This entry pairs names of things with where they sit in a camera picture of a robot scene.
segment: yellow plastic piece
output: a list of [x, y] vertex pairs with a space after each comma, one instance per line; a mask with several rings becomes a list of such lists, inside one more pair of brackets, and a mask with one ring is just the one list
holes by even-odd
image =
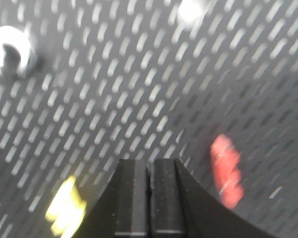
[[82, 201], [75, 186], [76, 178], [70, 176], [63, 182], [56, 193], [45, 218], [49, 222], [54, 222], [51, 231], [55, 236], [62, 235], [61, 238], [71, 238], [83, 221], [86, 205]]

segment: gray perforated mat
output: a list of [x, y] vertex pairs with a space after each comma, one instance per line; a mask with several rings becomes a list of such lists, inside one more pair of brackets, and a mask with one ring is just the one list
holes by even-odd
[[235, 142], [234, 210], [298, 238], [298, 0], [219, 0], [182, 31], [180, 0], [0, 0], [45, 64], [0, 77], [0, 238], [51, 237], [44, 214], [69, 175], [89, 207], [119, 158], [182, 157], [216, 198], [209, 146]]

